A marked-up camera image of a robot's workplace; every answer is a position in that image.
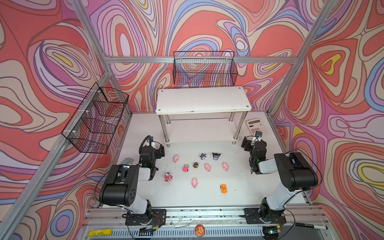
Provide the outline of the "orange toy car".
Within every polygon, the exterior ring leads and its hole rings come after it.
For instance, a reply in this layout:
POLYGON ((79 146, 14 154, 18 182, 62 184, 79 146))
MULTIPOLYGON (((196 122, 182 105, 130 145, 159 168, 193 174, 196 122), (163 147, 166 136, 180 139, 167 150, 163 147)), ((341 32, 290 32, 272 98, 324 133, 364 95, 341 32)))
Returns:
POLYGON ((221 193, 226 194, 228 192, 226 184, 221 184, 220 186, 221 193))

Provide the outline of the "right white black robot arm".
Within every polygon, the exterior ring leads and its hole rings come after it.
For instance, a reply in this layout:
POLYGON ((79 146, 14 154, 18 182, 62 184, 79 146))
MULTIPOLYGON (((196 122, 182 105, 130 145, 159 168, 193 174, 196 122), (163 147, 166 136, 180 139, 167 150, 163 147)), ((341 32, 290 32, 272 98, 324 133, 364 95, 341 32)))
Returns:
POLYGON ((319 183, 317 173, 301 153, 279 153, 267 159, 267 143, 262 140, 261 132, 244 137, 241 147, 250 153, 252 174, 278 173, 281 181, 271 195, 263 198, 259 208, 244 209, 247 224, 285 224, 286 204, 297 194, 316 187, 319 183))

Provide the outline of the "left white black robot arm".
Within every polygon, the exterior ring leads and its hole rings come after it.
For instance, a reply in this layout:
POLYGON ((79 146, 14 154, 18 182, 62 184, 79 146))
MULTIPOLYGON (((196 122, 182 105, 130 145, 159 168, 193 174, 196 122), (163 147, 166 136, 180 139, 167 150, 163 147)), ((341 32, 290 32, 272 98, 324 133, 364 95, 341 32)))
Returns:
POLYGON ((152 226, 159 228, 166 223, 166 210, 154 211, 149 200, 138 194, 138 183, 152 181, 159 170, 158 159, 165 156, 164 146, 150 135, 146 136, 139 147, 139 163, 136 165, 111 166, 99 193, 102 205, 120 207, 126 212, 123 218, 129 226, 152 226))

